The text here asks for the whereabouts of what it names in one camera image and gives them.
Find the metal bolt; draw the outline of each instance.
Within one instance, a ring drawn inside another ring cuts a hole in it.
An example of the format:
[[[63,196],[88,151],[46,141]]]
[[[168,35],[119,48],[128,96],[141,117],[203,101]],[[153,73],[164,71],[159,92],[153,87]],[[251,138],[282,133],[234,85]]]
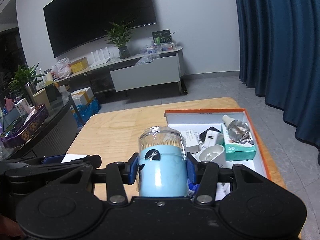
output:
[[[157,206],[158,207],[163,207],[165,205],[165,202],[164,201],[159,201],[158,203],[157,203]]]
[[[200,195],[199,197],[197,197],[197,201],[201,204],[207,204],[212,201],[212,197],[210,197],[209,195]]]
[[[113,203],[113,204],[120,204],[122,203],[123,201],[125,201],[125,197],[124,196],[121,196],[121,195],[115,195],[115,196],[112,196],[110,198],[110,201]]]

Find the tv stand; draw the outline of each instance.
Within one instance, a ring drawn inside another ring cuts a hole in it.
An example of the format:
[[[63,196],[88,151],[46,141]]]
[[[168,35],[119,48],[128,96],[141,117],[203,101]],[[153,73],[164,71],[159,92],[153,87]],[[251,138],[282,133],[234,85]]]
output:
[[[88,67],[58,81],[59,85],[69,85],[71,91],[91,87],[95,95],[108,91],[126,91],[139,87],[177,82],[180,94],[187,94],[182,76],[182,47],[159,52],[160,58],[151,63],[137,65],[142,54],[126,59],[113,58],[108,62]]]

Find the black circular cover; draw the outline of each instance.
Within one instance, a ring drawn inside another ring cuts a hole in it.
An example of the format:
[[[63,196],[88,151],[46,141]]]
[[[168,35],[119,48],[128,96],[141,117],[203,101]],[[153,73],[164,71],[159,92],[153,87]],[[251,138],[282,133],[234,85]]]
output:
[[[221,200],[221,217],[247,236],[277,239],[298,235],[307,217],[303,202],[281,187],[271,186],[250,183],[236,189]]]
[[[29,236],[69,238],[92,227],[102,214],[101,201],[78,185],[47,185],[26,196],[16,219]]]

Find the black tv screen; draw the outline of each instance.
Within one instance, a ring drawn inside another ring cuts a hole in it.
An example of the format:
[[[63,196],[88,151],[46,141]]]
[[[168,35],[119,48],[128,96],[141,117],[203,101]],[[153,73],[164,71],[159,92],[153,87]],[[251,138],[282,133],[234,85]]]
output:
[[[156,23],[152,0],[54,0],[43,11],[55,57],[105,36],[109,22]]]

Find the purple tray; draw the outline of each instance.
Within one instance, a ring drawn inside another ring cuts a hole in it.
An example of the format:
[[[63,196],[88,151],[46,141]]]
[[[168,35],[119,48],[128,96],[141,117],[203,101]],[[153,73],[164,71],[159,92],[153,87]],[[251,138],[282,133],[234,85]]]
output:
[[[44,104],[36,106],[37,112],[18,131],[7,137],[0,138],[5,148],[15,148],[24,145],[49,116]]]

